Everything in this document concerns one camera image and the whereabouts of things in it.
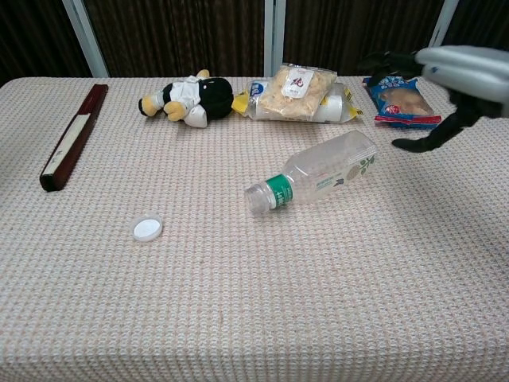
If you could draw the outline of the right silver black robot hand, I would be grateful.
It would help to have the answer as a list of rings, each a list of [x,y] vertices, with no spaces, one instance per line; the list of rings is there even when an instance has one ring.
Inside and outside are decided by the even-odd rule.
[[[373,87],[386,76],[413,79],[421,76],[442,86],[456,111],[443,119],[429,135],[419,139],[398,138],[392,145],[411,153],[435,150],[472,127],[480,118],[508,117],[508,52],[470,45],[433,46],[412,53],[371,53],[358,68],[371,75]]]

